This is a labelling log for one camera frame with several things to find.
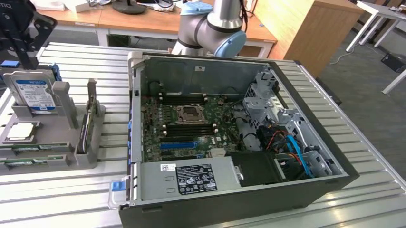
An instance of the gray carpet floor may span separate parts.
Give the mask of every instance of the gray carpet floor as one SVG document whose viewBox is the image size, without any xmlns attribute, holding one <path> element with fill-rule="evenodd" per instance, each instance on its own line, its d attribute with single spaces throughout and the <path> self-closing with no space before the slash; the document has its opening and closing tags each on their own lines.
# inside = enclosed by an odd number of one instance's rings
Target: gray carpet floor
<svg viewBox="0 0 406 228">
<path fill-rule="evenodd" d="M 346 54 L 356 33 L 350 33 L 332 62 Z M 406 178 L 406 80 L 389 95 L 384 88 L 400 75 L 382 62 L 384 52 L 358 45 L 354 53 L 329 65 L 321 79 L 342 99 L 341 108 L 377 147 L 402 178 Z"/>
</svg>

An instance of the wooden cabinet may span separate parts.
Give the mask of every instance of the wooden cabinet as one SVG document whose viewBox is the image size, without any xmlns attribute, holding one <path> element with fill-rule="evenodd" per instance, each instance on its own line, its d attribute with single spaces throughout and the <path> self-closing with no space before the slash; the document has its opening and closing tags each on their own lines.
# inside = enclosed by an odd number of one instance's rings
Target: wooden cabinet
<svg viewBox="0 0 406 228">
<path fill-rule="evenodd" d="M 318 77 L 364 10 L 348 0 L 257 0 L 278 43 L 269 58 L 299 60 Z"/>
</svg>

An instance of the warning label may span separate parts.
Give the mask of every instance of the warning label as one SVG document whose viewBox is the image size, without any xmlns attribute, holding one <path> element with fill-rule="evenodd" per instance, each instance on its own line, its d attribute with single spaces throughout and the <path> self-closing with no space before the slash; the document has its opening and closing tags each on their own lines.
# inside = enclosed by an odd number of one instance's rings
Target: warning label
<svg viewBox="0 0 406 228">
<path fill-rule="evenodd" d="M 47 82 L 43 80 L 16 80 L 16 84 L 27 105 L 39 111 L 55 109 L 52 95 L 47 92 Z"/>
<path fill-rule="evenodd" d="M 211 164 L 177 167 L 178 188 L 182 195 L 217 191 Z"/>
</svg>

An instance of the slatted aluminum surface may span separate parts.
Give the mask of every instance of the slatted aluminum surface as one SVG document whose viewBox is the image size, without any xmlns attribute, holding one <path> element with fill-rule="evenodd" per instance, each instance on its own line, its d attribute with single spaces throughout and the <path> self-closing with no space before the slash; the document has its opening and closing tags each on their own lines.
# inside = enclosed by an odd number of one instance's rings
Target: slatted aluminum surface
<svg viewBox="0 0 406 228">
<path fill-rule="evenodd" d="M 99 162 L 91 170 L 0 176 L 2 227 L 122 226 L 118 211 L 108 209 L 107 200 L 110 182 L 123 177 L 127 170 L 127 54 L 133 50 L 62 43 L 50 43 L 43 49 L 39 60 L 59 64 L 63 79 L 71 83 L 70 94 L 76 104 L 87 101 L 87 79 L 98 79 L 98 99 L 107 107 Z M 293 61 L 277 63 L 361 177 L 303 209 L 209 227 L 404 226 L 405 181 L 301 65 Z M 281 94 L 291 105 L 283 89 Z M 0 125 L 8 121 L 12 101 L 10 91 L 6 91 L 0 99 Z"/>
</svg>

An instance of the blue hard drive label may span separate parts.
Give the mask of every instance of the blue hard drive label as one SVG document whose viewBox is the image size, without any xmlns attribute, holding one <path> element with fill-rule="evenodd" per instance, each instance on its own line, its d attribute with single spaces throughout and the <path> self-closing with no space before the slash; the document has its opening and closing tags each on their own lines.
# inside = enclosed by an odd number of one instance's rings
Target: blue hard drive label
<svg viewBox="0 0 406 228">
<path fill-rule="evenodd" d="M 52 95 L 48 93 L 47 82 L 43 80 L 16 80 L 20 95 L 26 100 L 27 106 L 35 111 L 55 110 Z"/>
<path fill-rule="evenodd" d="M 182 195 L 217 191 L 211 164 L 177 167 L 178 189 Z"/>
</svg>

